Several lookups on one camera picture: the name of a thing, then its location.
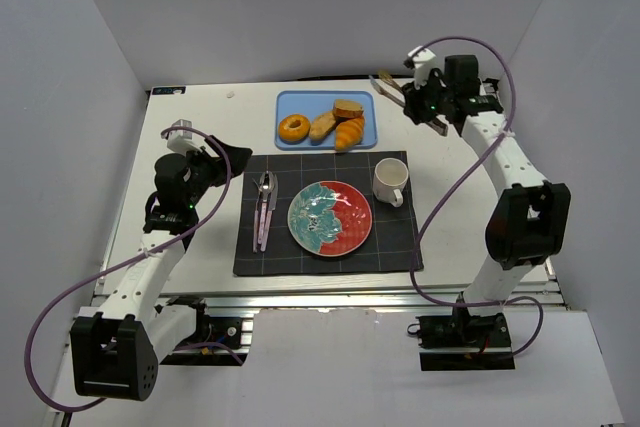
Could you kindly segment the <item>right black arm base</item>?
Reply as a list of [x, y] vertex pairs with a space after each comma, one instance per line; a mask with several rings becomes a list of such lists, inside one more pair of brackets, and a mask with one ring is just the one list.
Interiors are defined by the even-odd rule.
[[407, 328], [407, 333], [418, 340], [423, 372], [515, 369], [503, 314], [466, 320], [453, 315], [420, 316]]

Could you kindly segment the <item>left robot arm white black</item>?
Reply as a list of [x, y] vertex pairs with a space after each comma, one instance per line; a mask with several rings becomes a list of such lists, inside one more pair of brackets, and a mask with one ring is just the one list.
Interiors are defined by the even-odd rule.
[[169, 153], [154, 165], [140, 260], [126, 268], [95, 314], [79, 316], [72, 325], [74, 387], [80, 396], [143, 401], [168, 355], [211, 334], [203, 300], [178, 297], [161, 305], [158, 298], [194, 237], [197, 203], [209, 188], [241, 175], [252, 151], [215, 137], [199, 147], [185, 131], [168, 134], [167, 146]]

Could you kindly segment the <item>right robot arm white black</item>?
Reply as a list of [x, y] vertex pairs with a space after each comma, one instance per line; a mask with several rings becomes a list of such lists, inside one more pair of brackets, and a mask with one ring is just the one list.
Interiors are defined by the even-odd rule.
[[527, 158], [511, 130], [514, 112], [496, 96], [482, 94], [476, 56], [448, 56], [442, 68], [417, 62], [403, 95], [415, 122], [456, 130], [477, 154], [474, 166], [485, 169], [498, 197], [485, 229], [488, 256], [459, 295], [449, 322], [459, 336], [469, 336], [495, 325], [521, 280], [561, 250], [571, 193]]

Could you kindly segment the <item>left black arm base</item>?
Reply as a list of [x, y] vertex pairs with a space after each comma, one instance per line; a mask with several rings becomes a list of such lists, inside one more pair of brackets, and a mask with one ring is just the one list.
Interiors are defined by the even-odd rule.
[[240, 363], [224, 348], [213, 346], [221, 344], [232, 350], [244, 362], [247, 353], [243, 352], [242, 334], [244, 320], [238, 316], [212, 315], [202, 298], [178, 296], [170, 298], [166, 306], [188, 306], [196, 312], [196, 330], [178, 346], [204, 343], [203, 347], [174, 351], [161, 362], [170, 366], [240, 366]]

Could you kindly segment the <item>metal tongs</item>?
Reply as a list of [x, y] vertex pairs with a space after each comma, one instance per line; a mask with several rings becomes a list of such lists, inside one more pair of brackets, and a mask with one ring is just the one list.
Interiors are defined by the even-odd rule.
[[392, 90], [397, 91], [400, 94], [404, 94], [402, 87], [394, 80], [391, 74], [384, 70], [379, 70], [377, 76], [369, 75], [369, 81], [374, 90], [381, 96], [386, 97], [388, 100], [399, 106], [406, 117], [410, 118], [415, 125], [424, 124], [434, 130], [438, 135], [446, 137], [448, 133], [448, 127], [440, 121], [437, 117], [432, 120], [420, 120], [413, 113], [411, 113], [404, 100], [397, 98], [392, 92], [388, 91], [382, 84], [390, 87]]

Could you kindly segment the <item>long tan bread roll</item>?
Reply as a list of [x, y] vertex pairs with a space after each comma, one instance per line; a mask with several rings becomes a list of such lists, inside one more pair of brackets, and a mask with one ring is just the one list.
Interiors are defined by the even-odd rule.
[[309, 138], [314, 143], [321, 142], [335, 129], [337, 123], [332, 110], [320, 114], [310, 124]]

